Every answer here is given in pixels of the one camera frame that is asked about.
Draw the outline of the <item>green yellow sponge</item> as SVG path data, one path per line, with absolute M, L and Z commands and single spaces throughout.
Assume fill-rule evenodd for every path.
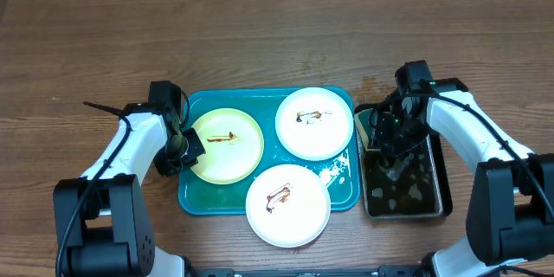
M 372 109 L 365 109 L 354 114 L 355 126 L 362 144 L 366 151 L 375 151 L 377 148 L 372 144 L 372 128 L 369 125 Z

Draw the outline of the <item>yellow-green plate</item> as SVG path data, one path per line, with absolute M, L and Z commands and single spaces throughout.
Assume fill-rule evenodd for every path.
M 264 138 L 258 123 L 234 108 L 218 108 L 197 119 L 192 128 L 205 153 L 191 170 L 211 184 L 233 184 L 250 175 L 261 161 Z

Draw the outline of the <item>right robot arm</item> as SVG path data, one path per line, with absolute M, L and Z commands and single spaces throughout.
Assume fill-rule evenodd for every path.
M 520 263 L 553 253 L 553 156 L 502 131 L 459 79 L 399 83 L 364 122 L 371 151 L 398 157 L 436 132 L 473 172 L 465 236 L 427 255 L 415 275 L 522 273 Z

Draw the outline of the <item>white plate bottom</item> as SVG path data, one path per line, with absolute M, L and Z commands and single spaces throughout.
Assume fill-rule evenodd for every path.
M 311 170 L 280 164 L 263 171 L 250 185 L 246 216 L 252 230 L 279 248 L 311 243 L 331 214 L 329 191 Z

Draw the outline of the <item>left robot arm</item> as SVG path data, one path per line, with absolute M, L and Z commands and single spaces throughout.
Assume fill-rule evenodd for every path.
M 182 256 L 157 246 L 141 184 L 150 166 L 173 176 L 201 155 L 181 128 L 178 100 L 108 107 L 119 129 L 100 158 L 53 192 L 58 276 L 194 276 Z

